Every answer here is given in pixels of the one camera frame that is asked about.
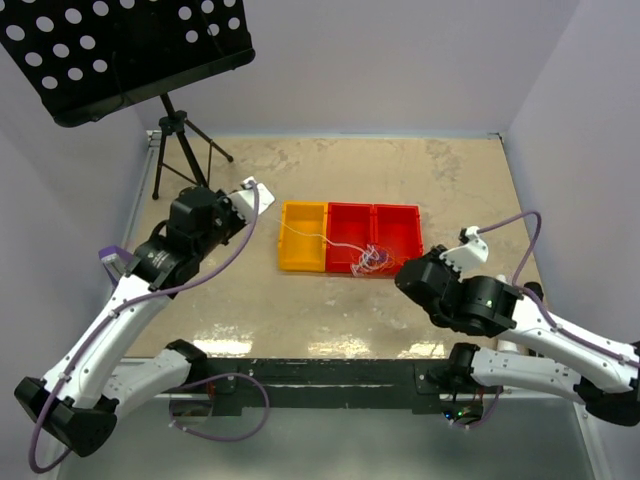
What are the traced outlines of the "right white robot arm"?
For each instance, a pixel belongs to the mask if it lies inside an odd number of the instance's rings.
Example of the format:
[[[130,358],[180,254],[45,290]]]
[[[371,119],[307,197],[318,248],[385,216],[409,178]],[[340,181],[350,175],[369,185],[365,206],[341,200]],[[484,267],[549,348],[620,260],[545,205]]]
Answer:
[[[435,326],[511,342],[534,353],[458,343],[432,381],[450,393],[482,387],[548,393],[610,424],[638,425],[639,345],[601,337],[549,313],[526,287],[465,275],[487,259],[484,243],[452,249],[438,245],[406,261],[394,282]]]

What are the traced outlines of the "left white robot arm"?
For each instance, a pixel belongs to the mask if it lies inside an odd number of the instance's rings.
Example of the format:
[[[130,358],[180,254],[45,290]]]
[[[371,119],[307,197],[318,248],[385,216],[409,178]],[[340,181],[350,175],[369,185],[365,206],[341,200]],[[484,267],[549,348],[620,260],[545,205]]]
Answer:
[[[275,198],[264,184],[247,179],[230,194],[205,187],[183,190],[169,216],[130,255],[101,312],[77,343],[41,377],[25,377],[14,396],[34,427],[28,450],[39,465],[42,433],[66,453],[87,457],[111,436],[119,420],[156,395],[200,390],[207,380],[207,355],[175,340],[154,358],[118,374],[115,369],[150,321],[178,294],[218,276],[241,254],[258,218]]]

